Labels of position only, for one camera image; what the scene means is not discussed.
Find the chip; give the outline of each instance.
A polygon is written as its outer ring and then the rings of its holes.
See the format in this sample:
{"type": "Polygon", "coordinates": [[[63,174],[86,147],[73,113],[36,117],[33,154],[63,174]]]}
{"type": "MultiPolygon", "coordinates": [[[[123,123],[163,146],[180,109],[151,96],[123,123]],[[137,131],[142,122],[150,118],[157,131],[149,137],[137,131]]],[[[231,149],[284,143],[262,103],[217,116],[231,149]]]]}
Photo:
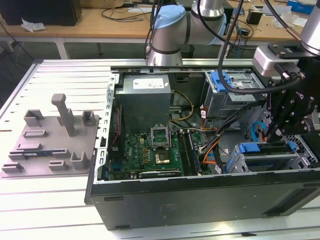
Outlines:
{"type": "Polygon", "coordinates": [[[154,152],[155,164],[169,164],[170,163],[170,150],[157,149],[154,152]]]}

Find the gray peg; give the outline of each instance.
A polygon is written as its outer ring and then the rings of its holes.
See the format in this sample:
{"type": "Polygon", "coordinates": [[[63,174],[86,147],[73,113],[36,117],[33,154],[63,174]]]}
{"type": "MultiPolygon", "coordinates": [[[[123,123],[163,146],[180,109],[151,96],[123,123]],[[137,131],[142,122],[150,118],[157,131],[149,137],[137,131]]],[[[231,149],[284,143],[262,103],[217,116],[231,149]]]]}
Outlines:
{"type": "Polygon", "coordinates": [[[58,109],[69,137],[72,137],[75,134],[75,126],[73,124],[72,117],[68,113],[65,101],[66,95],[63,93],[55,93],[51,98],[51,103],[58,109]]]}

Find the yellow wire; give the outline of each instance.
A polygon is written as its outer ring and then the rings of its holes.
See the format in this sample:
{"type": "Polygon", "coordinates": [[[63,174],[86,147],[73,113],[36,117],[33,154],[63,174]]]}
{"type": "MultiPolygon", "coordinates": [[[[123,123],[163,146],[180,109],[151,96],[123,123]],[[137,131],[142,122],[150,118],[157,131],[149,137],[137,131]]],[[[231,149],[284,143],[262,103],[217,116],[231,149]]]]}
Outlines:
{"type": "Polygon", "coordinates": [[[180,92],[178,90],[174,90],[174,91],[179,93],[179,94],[181,94],[185,99],[188,100],[188,102],[191,105],[191,112],[190,112],[190,114],[188,116],[177,118],[177,119],[169,119],[169,121],[172,122],[172,121],[183,121],[183,120],[186,120],[186,119],[190,118],[192,116],[192,114],[194,114],[194,107],[195,106],[192,104],[191,100],[186,95],[184,95],[182,92],[180,92]]]}

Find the wooden table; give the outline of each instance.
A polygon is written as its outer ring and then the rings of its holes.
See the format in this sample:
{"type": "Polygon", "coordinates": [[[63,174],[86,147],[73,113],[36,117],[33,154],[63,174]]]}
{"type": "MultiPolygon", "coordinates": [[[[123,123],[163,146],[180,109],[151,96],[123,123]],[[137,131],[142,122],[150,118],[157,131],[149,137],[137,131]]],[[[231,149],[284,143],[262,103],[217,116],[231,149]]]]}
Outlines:
{"type": "MultiPolygon", "coordinates": [[[[229,3],[236,7],[237,1],[229,0],[229,3]]],[[[285,5],[284,3],[273,2],[274,5],[285,5]]],[[[248,15],[248,9],[252,5],[263,5],[260,0],[253,0],[251,3],[244,3],[243,7],[246,10],[246,16],[240,16],[239,19],[246,21],[248,15]]],[[[137,13],[115,12],[113,18],[124,18],[137,13]]],[[[54,42],[57,46],[61,59],[69,59],[69,54],[65,48],[65,43],[97,43],[98,51],[102,52],[100,43],[144,43],[147,32],[149,30],[149,21],[146,18],[150,18],[150,14],[139,17],[141,21],[136,22],[117,22],[106,19],[101,16],[101,12],[96,8],[84,8],[82,9],[82,15],[80,20],[75,26],[58,26],[58,25],[46,25],[46,30],[29,32],[22,28],[20,25],[9,26],[3,22],[5,28],[9,33],[15,37],[17,41],[21,42],[54,42]]],[[[262,16],[259,25],[252,25],[254,34],[248,45],[266,45],[270,42],[287,41],[293,38],[283,29],[276,29],[272,25],[273,17],[262,16]]],[[[240,27],[245,27],[243,23],[239,23],[240,27]]],[[[299,33],[302,27],[295,26],[299,33]]],[[[235,39],[236,34],[233,33],[231,39],[235,39]]],[[[12,39],[6,34],[6,32],[0,27],[0,41],[12,41],[12,39]]]]}

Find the gray power supply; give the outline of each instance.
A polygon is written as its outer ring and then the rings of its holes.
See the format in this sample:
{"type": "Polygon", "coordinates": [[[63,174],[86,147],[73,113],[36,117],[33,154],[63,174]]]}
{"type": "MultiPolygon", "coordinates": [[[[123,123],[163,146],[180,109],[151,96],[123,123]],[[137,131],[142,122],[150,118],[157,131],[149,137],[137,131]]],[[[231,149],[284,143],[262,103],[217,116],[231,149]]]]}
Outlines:
{"type": "Polygon", "coordinates": [[[128,75],[117,92],[126,133],[146,133],[169,119],[171,89],[168,75],[128,75]]]}

